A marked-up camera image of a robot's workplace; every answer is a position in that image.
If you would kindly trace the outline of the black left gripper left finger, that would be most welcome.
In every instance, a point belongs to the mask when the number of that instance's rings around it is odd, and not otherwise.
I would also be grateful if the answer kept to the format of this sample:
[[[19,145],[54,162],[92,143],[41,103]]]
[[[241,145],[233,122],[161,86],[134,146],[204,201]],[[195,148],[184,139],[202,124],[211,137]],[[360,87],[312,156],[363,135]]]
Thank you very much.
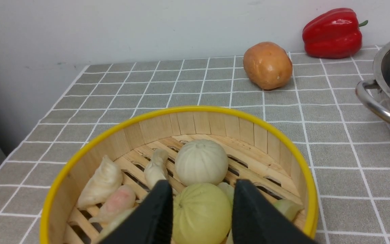
[[[159,180],[143,202],[99,244],[170,244],[172,239],[172,187]]]

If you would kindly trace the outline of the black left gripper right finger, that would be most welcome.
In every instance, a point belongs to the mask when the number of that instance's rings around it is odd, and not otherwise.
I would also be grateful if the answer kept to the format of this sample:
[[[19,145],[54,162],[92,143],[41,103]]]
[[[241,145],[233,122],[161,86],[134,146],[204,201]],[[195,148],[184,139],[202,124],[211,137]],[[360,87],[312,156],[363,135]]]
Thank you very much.
[[[234,187],[232,237],[235,244],[316,244],[248,179],[238,179]]]

